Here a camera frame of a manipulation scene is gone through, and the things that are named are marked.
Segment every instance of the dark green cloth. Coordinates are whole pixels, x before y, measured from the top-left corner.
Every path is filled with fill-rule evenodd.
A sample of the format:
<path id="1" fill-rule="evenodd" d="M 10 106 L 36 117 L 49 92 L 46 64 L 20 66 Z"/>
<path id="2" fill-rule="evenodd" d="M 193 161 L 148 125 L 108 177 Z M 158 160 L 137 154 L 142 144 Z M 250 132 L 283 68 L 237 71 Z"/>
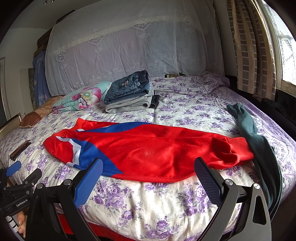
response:
<path id="1" fill-rule="evenodd" d="M 241 104 L 227 105 L 229 113 L 237 118 L 239 132 L 253 152 L 257 174 L 262 182 L 270 219 L 274 217 L 282 196 L 282 174 L 274 149 L 265 136 L 257 135 L 257 127 L 252 116 Z"/>

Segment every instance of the brown pillow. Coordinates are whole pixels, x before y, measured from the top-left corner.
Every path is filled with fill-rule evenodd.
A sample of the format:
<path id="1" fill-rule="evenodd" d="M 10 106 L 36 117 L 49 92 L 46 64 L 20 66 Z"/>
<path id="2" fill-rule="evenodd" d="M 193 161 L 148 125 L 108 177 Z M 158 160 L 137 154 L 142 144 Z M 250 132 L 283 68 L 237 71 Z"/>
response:
<path id="1" fill-rule="evenodd" d="M 19 124 L 20 128 L 32 128 L 36 125 L 40 120 L 42 120 L 45 116 L 52 112 L 52 105 L 61 99 L 63 96 L 54 96 L 46 101 L 42 106 L 38 107 L 36 110 L 27 114 L 22 122 Z"/>

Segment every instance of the floral bedspread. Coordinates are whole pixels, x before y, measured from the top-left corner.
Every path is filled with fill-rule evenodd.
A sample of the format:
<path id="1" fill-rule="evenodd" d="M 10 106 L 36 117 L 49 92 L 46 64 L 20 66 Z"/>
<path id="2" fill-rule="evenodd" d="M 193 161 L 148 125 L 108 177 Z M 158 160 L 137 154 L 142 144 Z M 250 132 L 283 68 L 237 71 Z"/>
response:
<path id="1" fill-rule="evenodd" d="M 32 144 L 18 158 L 22 168 L 14 179 L 21 183 L 40 168 L 40 182 L 59 185 L 66 178 L 74 178 L 78 170 L 52 157 L 42 143 L 53 133 L 73 127 L 78 117 L 110 122 L 146 121 L 237 137 L 237 120 L 225 107 L 241 102 L 253 116 L 259 134 L 266 136 L 275 148 L 283 174 L 283 198 L 289 194 L 296 182 L 296 143 L 263 112 L 228 89 L 228 79 L 207 73 L 201 77 L 153 78 L 151 83 L 161 95 L 155 110 L 109 114 L 99 102 L 82 111 L 50 114 L 32 129 L 16 129 L 2 139 L 1 160 L 5 166 L 11 165 L 9 154 L 31 139 Z M 258 182 L 252 162 L 219 172 L 238 185 Z M 217 206 L 211 204 L 197 176 L 176 183 L 140 183 L 101 176 L 80 210 L 89 222 L 107 226 L 131 239 L 192 241 L 200 236 Z M 239 210 L 238 204 L 228 229 L 233 227 Z"/>

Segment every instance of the plaid curtain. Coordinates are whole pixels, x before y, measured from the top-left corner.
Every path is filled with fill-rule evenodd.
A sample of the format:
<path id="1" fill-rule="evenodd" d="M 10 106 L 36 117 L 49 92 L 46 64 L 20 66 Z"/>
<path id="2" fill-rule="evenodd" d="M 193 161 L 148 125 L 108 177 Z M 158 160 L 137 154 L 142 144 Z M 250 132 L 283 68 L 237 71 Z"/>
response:
<path id="1" fill-rule="evenodd" d="M 237 60 L 237 88 L 274 100 L 276 71 L 272 38 L 256 0 L 227 0 Z"/>

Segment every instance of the mobile phone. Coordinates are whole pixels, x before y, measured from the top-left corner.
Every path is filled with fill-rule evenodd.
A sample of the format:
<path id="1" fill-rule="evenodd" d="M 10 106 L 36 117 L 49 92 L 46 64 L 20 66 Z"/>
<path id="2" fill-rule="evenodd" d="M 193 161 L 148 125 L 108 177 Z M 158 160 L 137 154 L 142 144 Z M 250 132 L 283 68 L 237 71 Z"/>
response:
<path id="1" fill-rule="evenodd" d="M 31 144 L 30 140 L 25 141 L 24 143 L 22 143 L 17 149 L 15 149 L 13 151 L 13 153 L 11 153 L 9 155 L 11 160 L 16 160 L 16 158 L 25 150 L 27 149 L 27 147 Z"/>

